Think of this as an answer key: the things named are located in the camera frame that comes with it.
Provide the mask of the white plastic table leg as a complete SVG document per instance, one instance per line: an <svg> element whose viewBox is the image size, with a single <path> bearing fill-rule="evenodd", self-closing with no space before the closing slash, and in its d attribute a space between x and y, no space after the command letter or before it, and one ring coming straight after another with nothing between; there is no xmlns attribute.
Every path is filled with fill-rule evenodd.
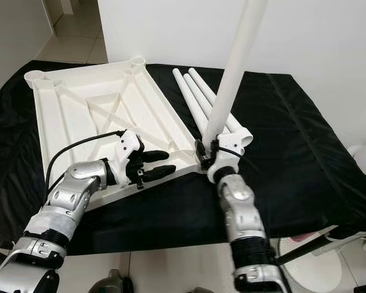
<svg viewBox="0 0 366 293"><path fill-rule="evenodd" d="M192 80L195 82L195 84L197 84L200 92L202 92L204 97L207 98L210 105L213 106L217 98L216 93L211 89L210 86L208 86L208 84L206 84L206 82L203 80L203 78L201 78L200 74L194 68L189 68L188 74L192 77ZM244 128L244 126L242 126L232 114L229 114L229 117L226 120L226 128L228 128L232 133L237 132L238 134L241 134L244 146L248 146L253 141L253 135L250 134L250 132Z"/></svg>
<svg viewBox="0 0 366 293"><path fill-rule="evenodd" d="M217 97L212 106L207 128L203 132L203 144L208 149L214 147L213 142L222 132L231 113L234 98L245 72L245 62L252 50L268 3L269 0L245 0Z"/></svg>
<svg viewBox="0 0 366 293"><path fill-rule="evenodd" d="M178 68L174 68L172 70L175 81L178 84L178 87L180 88L181 94L184 97L184 100L192 113L192 117L195 120L195 124L197 125L197 128L200 131L200 134L202 134L202 137L204 137L204 132L206 130L207 125L207 118L203 110L201 109L197 99L193 95L193 92L191 91L191 88L188 86L188 84L185 81L185 76L181 73Z"/></svg>
<svg viewBox="0 0 366 293"><path fill-rule="evenodd" d="M199 105L200 108L199 112L202 112L203 122L198 122L198 126L200 132L203 133L206 129L208 122L210 121L210 112L212 111L213 107L210 105L209 101L206 99L206 96L203 94L202 90L199 89L197 84L195 84L193 78L188 73L184 74L183 78L187 86L191 90L192 95L195 98L195 101L197 101Z"/></svg>

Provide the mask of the white plastic children table top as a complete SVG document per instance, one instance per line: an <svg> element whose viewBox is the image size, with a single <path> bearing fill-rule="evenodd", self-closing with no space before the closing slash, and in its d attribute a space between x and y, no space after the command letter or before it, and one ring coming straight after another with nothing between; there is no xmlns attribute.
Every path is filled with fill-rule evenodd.
<svg viewBox="0 0 366 293"><path fill-rule="evenodd" d="M141 57L96 66L33 70L24 78L33 91L41 164L51 179L77 162L114 160L119 139L107 137L107 133L125 129L135 131L146 150L169 153L163 165L176 166L173 174L146 183L143 189L119 185L95 193L88 211L135 194L211 194L213 187L195 159L194 137Z"/></svg>

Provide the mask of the black tablecloth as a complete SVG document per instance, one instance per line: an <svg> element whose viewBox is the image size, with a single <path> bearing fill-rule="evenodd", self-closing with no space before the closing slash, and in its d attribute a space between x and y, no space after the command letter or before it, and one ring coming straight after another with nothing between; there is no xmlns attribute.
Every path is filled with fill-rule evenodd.
<svg viewBox="0 0 366 293"><path fill-rule="evenodd" d="M24 74L69 69L33 60L0 89L0 249L10 249L46 199L32 90ZM253 134L239 172L270 237L332 225L366 231L366 175L289 74L246 72L232 110ZM86 212L72 256L226 242L224 213L203 174L186 174Z"/></svg>

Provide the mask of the grey left robot foot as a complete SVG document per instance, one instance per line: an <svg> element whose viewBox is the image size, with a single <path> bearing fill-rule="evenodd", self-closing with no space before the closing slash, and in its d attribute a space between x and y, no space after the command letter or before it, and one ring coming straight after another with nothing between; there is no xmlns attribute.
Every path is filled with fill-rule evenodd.
<svg viewBox="0 0 366 293"><path fill-rule="evenodd" d="M135 293L130 277L123 277L119 270L110 270L108 276L95 282L87 293Z"/></svg>

